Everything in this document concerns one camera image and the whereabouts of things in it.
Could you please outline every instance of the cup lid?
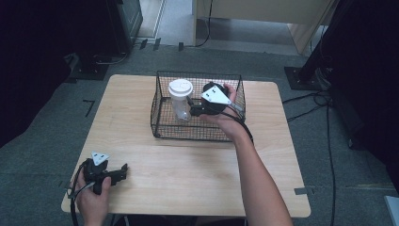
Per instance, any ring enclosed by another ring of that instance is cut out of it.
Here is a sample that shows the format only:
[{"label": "cup lid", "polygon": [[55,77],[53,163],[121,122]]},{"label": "cup lid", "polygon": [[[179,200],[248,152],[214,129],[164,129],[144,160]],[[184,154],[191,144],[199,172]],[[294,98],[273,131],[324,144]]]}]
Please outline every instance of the cup lid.
[{"label": "cup lid", "polygon": [[169,92],[176,97],[184,97],[191,94],[193,84],[185,79],[176,79],[169,83]]}]

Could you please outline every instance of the black wire basket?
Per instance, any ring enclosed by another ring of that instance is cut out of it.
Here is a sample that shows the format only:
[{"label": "black wire basket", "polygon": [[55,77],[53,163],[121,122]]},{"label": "black wire basket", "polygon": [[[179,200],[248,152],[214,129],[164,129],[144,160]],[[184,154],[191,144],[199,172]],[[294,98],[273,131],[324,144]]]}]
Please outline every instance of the black wire basket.
[{"label": "black wire basket", "polygon": [[176,119],[172,109],[171,96],[168,91],[169,83],[176,79],[186,79],[193,85],[194,92],[191,99],[199,103],[203,86],[209,82],[221,86],[227,83],[237,90],[235,103],[242,109],[245,117],[246,99],[241,75],[219,73],[184,73],[184,72],[157,72],[156,91],[152,101],[151,128],[152,133],[158,138],[205,140],[205,141],[230,141],[216,124],[191,117],[189,121]]}]

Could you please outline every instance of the white cup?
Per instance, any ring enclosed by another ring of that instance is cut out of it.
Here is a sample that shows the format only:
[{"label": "white cup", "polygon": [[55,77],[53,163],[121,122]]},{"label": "white cup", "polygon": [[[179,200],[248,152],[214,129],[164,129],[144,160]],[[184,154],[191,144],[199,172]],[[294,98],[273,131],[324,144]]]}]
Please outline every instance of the white cup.
[{"label": "white cup", "polygon": [[186,97],[191,97],[193,84],[185,79],[176,79],[169,83],[168,89],[176,120],[189,121],[191,118],[190,106],[187,103]]}]

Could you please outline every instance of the human hand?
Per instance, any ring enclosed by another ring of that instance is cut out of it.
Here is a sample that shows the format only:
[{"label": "human hand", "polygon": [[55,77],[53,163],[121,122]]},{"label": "human hand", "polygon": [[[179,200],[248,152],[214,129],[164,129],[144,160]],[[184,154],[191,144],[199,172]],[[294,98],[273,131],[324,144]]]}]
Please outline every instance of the human hand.
[{"label": "human hand", "polygon": [[[80,171],[76,190],[86,185],[83,172]],[[83,216],[85,226],[103,225],[106,215],[108,214],[108,196],[111,187],[111,178],[106,177],[102,184],[101,195],[96,195],[91,189],[82,190],[76,197],[77,207]]]},{"label": "human hand", "polygon": [[[237,97],[237,91],[229,84],[225,83],[223,86],[229,90],[229,99],[232,103],[235,102],[235,98]],[[226,114],[232,115],[234,117],[237,117],[237,113],[232,110],[229,107],[226,107],[223,111]],[[219,126],[219,128],[226,134],[226,136],[234,140],[237,136],[241,136],[243,131],[245,133],[245,129],[241,124],[239,124],[237,121],[234,119],[223,115],[223,114],[218,114],[218,115],[206,115],[202,114],[199,115],[199,118],[204,121],[212,122],[215,123]]]}]

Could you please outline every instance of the black cable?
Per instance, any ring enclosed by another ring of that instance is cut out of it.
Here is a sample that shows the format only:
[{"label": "black cable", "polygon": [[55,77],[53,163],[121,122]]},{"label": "black cable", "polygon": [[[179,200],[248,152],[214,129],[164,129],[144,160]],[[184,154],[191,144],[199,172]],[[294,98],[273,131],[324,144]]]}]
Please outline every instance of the black cable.
[{"label": "black cable", "polygon": [[293,117],[287,119],[287,122],[294,121],[294,120],[296,120],[297,118],[300,118],[300,117],[302,117],[302,116],[304,116],[304,115],[308,115],[308,114],[311,113],[312,111],[318,110],[318,109],[320,109],[320,108],[322,108],[322,107],[324,107],[324,106],[325,106],[325,105],[323,105],[323,106],[318,105],[318,106],[312,108],[311,110],[309,110],[309,111],[307,111],[307,112],[305,112],[305,113],[302,113],[302,114],[299,114],[299,115],[297,115],[297,116],[293,116]]},{"label": "black cable", "polygon": [[74,175],[74,179],[73,179],[73,185],[71,187],[71,193],[68,194],[68,198],[71,199],[71,217],[72,217],[72,222],[74,226],[79,226],[79,223],[77,221],[77,217],[76,217],[76,207],[75,207],[75,200],[76,200],[76,195],[75,195],[75,189],[76,189],[76,184],[77,184],[77,179],[79,177],[79,173],[82,170],[82,168],[84,167],[84,165],[80,165],[79,169],[77,170],[76,174]]},{"label": "black cable", "polygon": [[212,4],[214,3],[214,0],[211,0],[211,6],[209,7],[209,16],[208,16],[208,36],[206,37],[206,40],[199,45],[196,45],[195,47],[201,47],[203,44],[206,43],[206,41],[209,40],[209,37],[211,36],[211,15],[212,15]]},{"label": "black cable", "polygon": [[335,219],[335,200],[337,194],[336,182],[335,182],[335,170],[332,162],[332,152],[331,152],[331,140],[329,136],[329,102],[327,103],[327,144],[328,144],[328,154],[329,154],[329,165],[331,167],[331,179],[332,179],[332,206],[331,206],[331,222],[330,226],[334,225]]},{"label": "black cable", "polygon": [[84,187],[80,188],[77,192],[75,192],[76,194],[74,195],[74,197],[77,197],[77,195],[79,195],[79,193],[80,193],[81,191],[83,191],[84,189],[86,189],[86,188],[88,188],[88,187],[91,187],[91,186],[94,186],[94,182],[91,182],[90,184],[87,184],[87,185],[85,185]]},{"label": "black cable", "polygon": [[[332,151],[331,151],[331,138],[330,138],[330,131],[329,131],[329,107],[331,105],[331,100],[332,99],[327,99],[326,95],[321,95],[320,92],[315,92],[315,93],[310,93],[304,96],[299,96],[299,97],[295,97],[289,100],[284,101],[283,103],[289,103],[291,101],[295,101],[295,100],[300,100],[306,97],[310,97],[313,96],[313,100],[314,102],[317,104],[316,107],[314,107],[313,109],[311,109],[308,112],[302,113],[298,116],[292,117],[290,119],[288,119],[287,121],[293,121],[301,116],[307,115],[309,113],[311,113],[314,110],[320,109],[324,106],[327,107],[327,147],[328,147],[328,156],[329,156],[329,165],[331,168],[331,180],[332,180],[332,204],[331,204],[331,222],[330,222],[330,226],[334,226],[334,221],[335,221],[335,202],[336,202],[336,196],[337,196],[337,188],[336,188],[336,179],[335,179],[335,169],[334,169],[334,164],[332,161]],[[319,102],[316,101],[317,97],[323,97],[323,99],[326,101],[325,103],[320,104]]]},{"label": "black cable", "polygon": [[235,114],[237,114],[237,116],[238,116],[238,118],[241,120],[241,121],[244,121],[243,120],[243,115],[240,113],[240,112],[238,112],[238,110],[237,109],[235,109],[234,107],[231,107],[230,105],[228,105],[227,106],[229,109],[231,109]]},{"label": "black cable", "polygon": [[228,114],[228,113],[226,113],[226,112],[224,112],[224,111],[218,111],[218,110],[212,109],[210,106],[206,106],[206,107],[207,107],[208,109],[214,111],[215,113],[225,115],[225,116],[227,116],[227,117],[229,117],[229,118],[232,118],[233,120],[237,121],[241,126],[244,127],[244,129],[246,130],[246,132],[247,132],[247,134],[248,134],[248,136],[249,136],[249,138],[250,138],[250,141],[252,141],[252,143],[253,143],[253,136],[252,136],[252,134],[250,133],[249,128],[247,127],[247,125],[244,123],[244,121],[243,121],[242,119],[240,119],[240,118],[238,118],[238,117],[235,117],[235,116],[233,116],[233,115],[231,115],[231,114]]}]

